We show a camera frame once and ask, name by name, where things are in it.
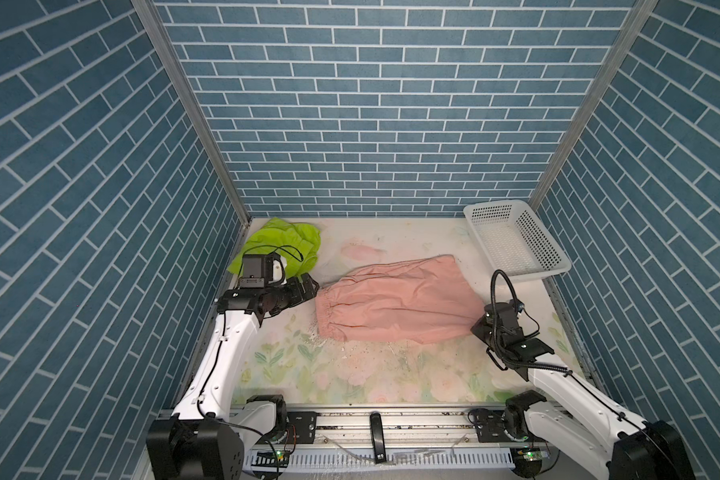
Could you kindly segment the aluminium right corner post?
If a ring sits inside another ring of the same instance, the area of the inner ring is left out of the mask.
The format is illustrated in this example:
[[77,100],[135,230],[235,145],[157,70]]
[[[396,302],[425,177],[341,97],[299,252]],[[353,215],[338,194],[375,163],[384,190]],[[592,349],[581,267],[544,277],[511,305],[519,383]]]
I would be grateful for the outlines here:
[[534,211],[538,211],[541,207],[544,198],[565,166],[587,123],[592,118],[608,87],[615,78],[619,67],[624,62],[657,4],[657,0],[637,0],[626,15],[624,24],[619,30],[613,45],[605,55],[597,74],[585,93],[581,105],[573,115],[567,131],[562,135],[556,151],[550,157],[545,171],[528,200],[529,206]]

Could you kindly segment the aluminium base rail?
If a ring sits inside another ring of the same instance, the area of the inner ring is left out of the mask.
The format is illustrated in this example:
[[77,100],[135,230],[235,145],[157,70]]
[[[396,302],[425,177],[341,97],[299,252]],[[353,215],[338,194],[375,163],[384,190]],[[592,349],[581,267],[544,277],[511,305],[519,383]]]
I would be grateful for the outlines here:
[[[479,443],[475,430],[467,421],[473,408],[501,410],[496,405],[480,406],[314,406],[298,405],[289,411],[316,411],[317,429],[313,444],[283,445],[258,442],[244,461],[243,474],[251,474],[250,457],[258,451],[289,451],[290,463],[285,473],[323,473],[330,470],[370,471],[374,469],[432,470],[436,468],[506,468],[511,471],[512,448],[539,448],[544,454],[543,468],[547,473],[556,463],[556,455],[564,454],[544,440],[501,443]],[[376,464],[369,415],[382,417],[388,461]]]

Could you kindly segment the right green circuit board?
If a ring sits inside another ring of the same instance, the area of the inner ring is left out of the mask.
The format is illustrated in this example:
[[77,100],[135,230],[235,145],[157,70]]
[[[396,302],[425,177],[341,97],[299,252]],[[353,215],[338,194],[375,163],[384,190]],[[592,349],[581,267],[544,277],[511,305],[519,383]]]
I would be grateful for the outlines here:
[[544,454],[539,448],[512,448],[513,467],[511,471],[522,479],[534,479],[543,468]]

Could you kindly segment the left green circuit board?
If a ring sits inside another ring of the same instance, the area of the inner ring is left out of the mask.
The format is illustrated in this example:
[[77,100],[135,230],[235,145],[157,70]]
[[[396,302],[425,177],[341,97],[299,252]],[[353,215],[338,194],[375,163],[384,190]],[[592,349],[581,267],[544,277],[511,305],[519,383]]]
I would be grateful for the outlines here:
[[250,470],[254,478],[260,480],[279,479],[287,470],[291,453],[284,450],[272,452],[258,451],[250,457]]

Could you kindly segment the aluminium corner post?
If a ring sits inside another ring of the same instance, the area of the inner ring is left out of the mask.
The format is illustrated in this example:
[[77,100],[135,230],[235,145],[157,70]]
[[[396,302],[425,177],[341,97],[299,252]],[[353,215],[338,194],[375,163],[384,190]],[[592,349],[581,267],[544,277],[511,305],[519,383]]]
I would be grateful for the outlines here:
[[587,123],[592,118],[608,87],[615,78],[619,67],[624,62],[657,4],[657,0],[637,0],[626,15],[624,24],[619,30],[613,45],[605,55],[597,74],[585,93],[581,105],[573,115],[567,131],[562,135],[556,151],[550,157],[545,171],[528,200],[529,206],[534,211],[538,211],[541,207],[544,198],[565,166]]
[[226,191],[234,211],[240,219],[241,224],[244,227],[248,227],[251,221],[250,214],[234,185],[229,169],[175,52],[157,7],[153,1],[147,0],[133,0],[132,5],[165,69],[171,85],[174,87],[186,111],[190,123],[208,156],[211,166]]

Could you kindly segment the green circuit board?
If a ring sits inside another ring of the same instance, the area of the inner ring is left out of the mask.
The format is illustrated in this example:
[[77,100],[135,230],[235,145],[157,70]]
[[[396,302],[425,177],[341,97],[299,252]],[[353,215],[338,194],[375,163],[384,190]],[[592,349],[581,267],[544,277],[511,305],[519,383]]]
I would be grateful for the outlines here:
[[291,453],[284,450],[272,452],[258,451],[250,457],[250,470],[254,478],[260,480],[279,479],[287,470]]
[[534,479],[543,468],[544,454],[539,448],[512,448],[513,467],[511,471],[522,479]]

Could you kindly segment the aluminium left corner post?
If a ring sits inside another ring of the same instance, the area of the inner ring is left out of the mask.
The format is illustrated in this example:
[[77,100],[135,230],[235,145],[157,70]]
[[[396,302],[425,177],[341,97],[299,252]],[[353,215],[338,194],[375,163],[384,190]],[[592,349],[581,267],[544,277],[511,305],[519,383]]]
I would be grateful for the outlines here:
[[133,0],[132,5],[165,69],[171,85],[174,87],[186,111],[190,123],[208,156],[211,166],[226,191],[234,211],[240,219],[241,224],[244,227],[248,227],[251,221],[250,214],[234,185],[229,169],[175,52],[157,7],[153,1],[147,0]]

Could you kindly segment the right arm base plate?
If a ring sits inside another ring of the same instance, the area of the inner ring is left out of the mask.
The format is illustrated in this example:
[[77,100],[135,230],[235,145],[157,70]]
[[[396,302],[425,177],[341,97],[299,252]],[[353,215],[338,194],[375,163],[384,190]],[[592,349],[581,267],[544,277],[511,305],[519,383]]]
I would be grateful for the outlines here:
[[506,432],[503,411],[473,408],[467,412],[466,417],[474,428],[479,443],[514,442]]

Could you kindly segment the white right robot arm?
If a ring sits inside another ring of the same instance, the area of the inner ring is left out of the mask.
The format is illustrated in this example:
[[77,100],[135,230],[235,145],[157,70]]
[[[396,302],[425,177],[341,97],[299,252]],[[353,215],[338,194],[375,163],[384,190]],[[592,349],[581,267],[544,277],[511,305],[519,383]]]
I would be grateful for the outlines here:
[[505,403],[503,425],[515,441],[544,440],[597,479],[692,479],[681,435],[650,422],[575,374],[538,335],[527,334],[517,300],[488,305],[472,334],[489,357],[531,389]]

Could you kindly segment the pink shorts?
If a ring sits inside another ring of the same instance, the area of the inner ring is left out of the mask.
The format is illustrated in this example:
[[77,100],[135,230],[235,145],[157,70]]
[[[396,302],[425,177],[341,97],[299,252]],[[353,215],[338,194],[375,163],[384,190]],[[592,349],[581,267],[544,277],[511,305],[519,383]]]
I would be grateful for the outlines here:
[[432,344],[467,336],[484,302],[451,255],[360,267],[315,299],[320,336]]

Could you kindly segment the white plastic basket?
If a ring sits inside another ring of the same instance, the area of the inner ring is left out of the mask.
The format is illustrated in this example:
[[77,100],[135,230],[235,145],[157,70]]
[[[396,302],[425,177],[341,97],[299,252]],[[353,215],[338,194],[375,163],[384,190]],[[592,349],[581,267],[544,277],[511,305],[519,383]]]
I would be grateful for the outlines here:
[[572,268],[562,247],[524,201],[468,205],[463,214],[488,264],[512,281],[543,280]]

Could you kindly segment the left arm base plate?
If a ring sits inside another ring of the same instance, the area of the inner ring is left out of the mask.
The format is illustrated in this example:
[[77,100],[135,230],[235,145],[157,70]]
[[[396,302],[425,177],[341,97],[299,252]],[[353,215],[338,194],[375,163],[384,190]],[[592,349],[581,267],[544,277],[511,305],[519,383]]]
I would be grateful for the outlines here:
[[284,422],[279,422],[275,430],[275,442],[283,445],[298,446],[313,444],[317,429],[316,411],[289,411]]

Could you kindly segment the lime green shorts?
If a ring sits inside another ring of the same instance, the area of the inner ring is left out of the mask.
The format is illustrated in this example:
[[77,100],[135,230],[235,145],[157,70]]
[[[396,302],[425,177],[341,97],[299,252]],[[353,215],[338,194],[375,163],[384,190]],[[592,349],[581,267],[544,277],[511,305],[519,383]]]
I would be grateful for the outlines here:
[[227,271],[239,276],[242,258],[246,254],[277,253],[285,260],[286,277],[299,276],[315,267],[320,246],[321,231],[316,226],[273,218],[245,242]]

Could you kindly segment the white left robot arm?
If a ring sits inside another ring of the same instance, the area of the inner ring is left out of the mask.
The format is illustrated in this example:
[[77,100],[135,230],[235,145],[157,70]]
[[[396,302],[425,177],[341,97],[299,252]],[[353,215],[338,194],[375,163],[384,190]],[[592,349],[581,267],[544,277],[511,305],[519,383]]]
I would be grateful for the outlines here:
[[157,479],[238,479],[248,451],[287,428],[280,394],[255,396],[233,414],[231,400],[242,364],[265,320],[317,296],[308,274],[289,277],[291,247],[243,254],[234,286],[216,301],[213,331],[195,376],[170,416],[156,419],[146,437]]

